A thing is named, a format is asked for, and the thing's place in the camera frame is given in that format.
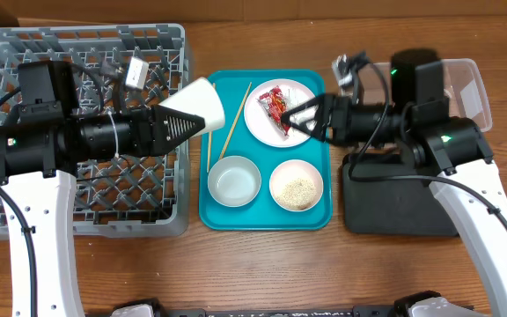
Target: bowl of rice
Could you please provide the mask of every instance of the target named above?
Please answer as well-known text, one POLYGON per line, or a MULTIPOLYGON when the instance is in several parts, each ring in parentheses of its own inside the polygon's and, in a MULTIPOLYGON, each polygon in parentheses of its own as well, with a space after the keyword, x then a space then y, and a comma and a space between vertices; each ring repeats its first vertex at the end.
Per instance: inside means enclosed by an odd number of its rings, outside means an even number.
POLYGON ((292 212, 307 211, 322 197, 324 181, 312 164, 291 159, 273 171, 269 180, 269 192, 283 209, 292 212))

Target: red candy wrapper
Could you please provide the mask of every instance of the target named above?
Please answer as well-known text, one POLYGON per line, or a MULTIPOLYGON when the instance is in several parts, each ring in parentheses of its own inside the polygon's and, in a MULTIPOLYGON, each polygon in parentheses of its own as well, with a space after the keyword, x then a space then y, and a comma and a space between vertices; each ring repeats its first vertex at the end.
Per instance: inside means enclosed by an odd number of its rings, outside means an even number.
POLYGON ((281 123, 281 115, 287 111, 287 102, 279 86, 263 93, 258 99, 260 105, 265 109, 269 119, 288 136, 290 126, 281 123))

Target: wooden table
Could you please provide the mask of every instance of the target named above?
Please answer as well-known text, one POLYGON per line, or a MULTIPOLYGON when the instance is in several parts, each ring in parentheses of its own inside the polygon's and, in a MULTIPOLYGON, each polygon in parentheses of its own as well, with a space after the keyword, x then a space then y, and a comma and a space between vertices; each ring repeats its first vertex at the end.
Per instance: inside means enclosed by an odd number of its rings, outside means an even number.
MULTIPOLYGON (((507 16, 389 18, 271 23, 185 24, 195 76, 224 69, 306 68, 336 90, 331 61, 366 49, 387 61, 404 48, 430 47, 443 58, 474 59, 489 96, 487 138, 507 194, 507 16)), ((199 140, 191 142, 191 221, 168 239, 76 237, 79 290, 86 311, 157 297, 168 308, 207 310, 390 304, 418 291, 451 302, 489 304, 459 239, 355 235, 338 195, 346 151, 332 149, 334 216, 317 232, 213 232, 200 220, 199 140)), ((0 241, 0 316, 11 313, 9 247, 0 241)))

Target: rice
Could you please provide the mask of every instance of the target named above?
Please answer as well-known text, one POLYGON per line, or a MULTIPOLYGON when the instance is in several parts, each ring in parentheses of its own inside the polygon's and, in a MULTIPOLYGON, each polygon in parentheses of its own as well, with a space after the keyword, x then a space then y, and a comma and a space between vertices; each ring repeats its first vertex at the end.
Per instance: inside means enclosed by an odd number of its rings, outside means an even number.
POLYGON ((312 206, 315 198, 316 186, 312 180, 306 178, 296 178, 288 182, 276 195, 276 201, 289 210, 305 210, 312 206))

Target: empty bowl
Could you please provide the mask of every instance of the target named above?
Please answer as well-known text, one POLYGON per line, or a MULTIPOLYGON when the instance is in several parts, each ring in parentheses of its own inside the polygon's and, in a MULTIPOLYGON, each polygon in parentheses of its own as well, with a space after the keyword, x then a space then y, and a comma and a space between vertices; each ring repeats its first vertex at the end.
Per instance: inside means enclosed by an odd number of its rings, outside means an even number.
POLYGON ((293 212, 307 211, 322 197, 324 181, 312 164, 292 159, 281 163, 273 171, 269 192, 282 208, 293 212))
POLYGON ((208 187, 217 203, 226 207, 243 206, 260 191, 260 170, 244 157, 222 158, 210 169, 208 187))

